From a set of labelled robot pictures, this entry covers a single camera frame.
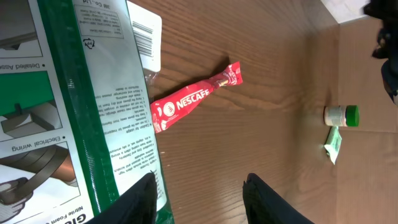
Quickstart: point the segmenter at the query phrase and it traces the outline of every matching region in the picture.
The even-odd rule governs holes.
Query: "green bottle cap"
[[[346,109],[346,123],[349,127],[358,127],[359,108],[356,105],[349,105]]]

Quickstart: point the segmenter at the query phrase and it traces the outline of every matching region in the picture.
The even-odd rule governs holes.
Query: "barcode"
[[[148,57],[153,57],[154,53],[152,50],[152,37],[154,30],[137,22],[132,22],[132,30],[134,31],[134,36],[136,37],[139,53]]]

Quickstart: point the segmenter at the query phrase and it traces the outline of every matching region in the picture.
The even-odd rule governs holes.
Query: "red nescafe packet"
[[[189,114],[215,89],[225,85],[239,85],[242,82],[240,63],[235,62],[207,80],[186,86],[170,96],[153,102],[150,110],[156,133],[166,130]]]

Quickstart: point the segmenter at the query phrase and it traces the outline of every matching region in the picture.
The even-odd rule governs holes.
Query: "white wall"
[[[338,23],[364,17],[363,6],[369,0],[321,0]]]

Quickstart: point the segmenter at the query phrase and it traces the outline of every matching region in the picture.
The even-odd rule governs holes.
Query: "green packet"
[[[149,172],[174,223],[126,0],[0,7],[0,223],[87,222]]]
[[[338,127],[333,126],[330,128],[330,132],[328,135],[328,139],[324,145],[326,149],[326,153],[328,154],[331,162],[336,164],[338,153],[340,152],[341,146],[341,138],[340,133],[338,132]]]

